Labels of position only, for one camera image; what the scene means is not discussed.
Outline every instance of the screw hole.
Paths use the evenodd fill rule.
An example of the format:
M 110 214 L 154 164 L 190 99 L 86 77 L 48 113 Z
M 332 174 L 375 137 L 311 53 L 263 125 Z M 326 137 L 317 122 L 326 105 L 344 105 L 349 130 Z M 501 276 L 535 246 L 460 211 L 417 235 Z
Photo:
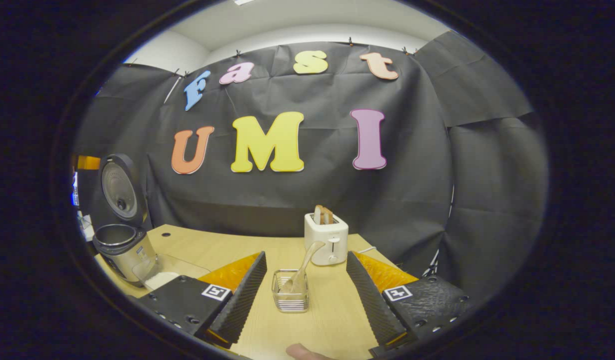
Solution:
M 200 322 L 201 322 L 199 319 L 197 319 L 197 318 L 196 318 L 196 317 L 194 317 L 194 316 L 186 316 L 186 317 L 185 317 L 185 319 L 186 319 L 186 321 L 187 321 L 188 323 L 190 323 L 190 324 L 194 324 L 194 325 L 196 325 L 196 324 L 198 324 L 198 323 L 200 323 Z

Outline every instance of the wire basket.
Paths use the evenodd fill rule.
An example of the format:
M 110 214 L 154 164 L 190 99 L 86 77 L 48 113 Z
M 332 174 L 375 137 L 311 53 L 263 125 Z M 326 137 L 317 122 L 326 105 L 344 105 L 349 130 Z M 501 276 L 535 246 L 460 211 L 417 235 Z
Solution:
M 305 313 L 310 305 L 308 295 L 308 276 L 305 275 L 305 289 L 296 293 L 282 293 L 279 289 L 289 280 L 298 269 L 278 269 L 274 271 L 271 281 L 271 294 L 274 303 L 282 313 Z

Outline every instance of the orange letter u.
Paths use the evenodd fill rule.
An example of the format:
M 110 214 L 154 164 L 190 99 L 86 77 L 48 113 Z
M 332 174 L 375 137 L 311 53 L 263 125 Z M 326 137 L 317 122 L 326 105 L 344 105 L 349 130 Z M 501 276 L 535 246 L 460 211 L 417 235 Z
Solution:
M 172 170 L 177 174 L 189 175 L 203 165 L 205 159 L 205 149 L 208 146 L 208 137 L 214 132 L 213 126 L 204 126 L 196 130 L 198 142 L 196 152 L 191 161 L 186 161 L 186 146 L 188 139 L 192 136 L 192 130 L 179 131 L 174 135 L 174 149 L 172 150 Z

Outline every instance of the rice cooker lid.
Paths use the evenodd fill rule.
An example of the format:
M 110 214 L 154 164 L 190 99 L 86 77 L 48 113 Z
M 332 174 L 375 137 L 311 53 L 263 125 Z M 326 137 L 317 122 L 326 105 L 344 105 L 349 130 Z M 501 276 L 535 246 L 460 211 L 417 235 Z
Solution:
M 138 170 L 124 153 L 107 155 L 99 169 L 101 189 L 107 205 L 123 223 L 141 226 L 148 216 L 139 185 Z

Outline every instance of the spoon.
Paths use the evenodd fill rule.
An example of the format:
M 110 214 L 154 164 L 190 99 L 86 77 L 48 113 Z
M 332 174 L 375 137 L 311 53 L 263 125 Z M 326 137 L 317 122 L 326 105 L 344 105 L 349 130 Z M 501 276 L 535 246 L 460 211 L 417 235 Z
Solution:
M 323 246 L 325 245 L 326 243 L 322 241 L 313 242 L 312 245 L 310 245 L 310 247 L 305 252 L 305 258 L 303 258 L 303 265 L 301 265 L 298 271 L 294 275 L 292 275 L 292 277 L 290 277 L 289 280 L 287 280 L 285 284 L 280 287 L 280 289 L 278 289 L 278 292 L 282 294 L 298 294 L 303 292 L 303 289 L 305 289 L 306 267 L 308 267 L 310 259 L 312 259 L 312 255 L 314 255 L 317 250 L 323 248 Z

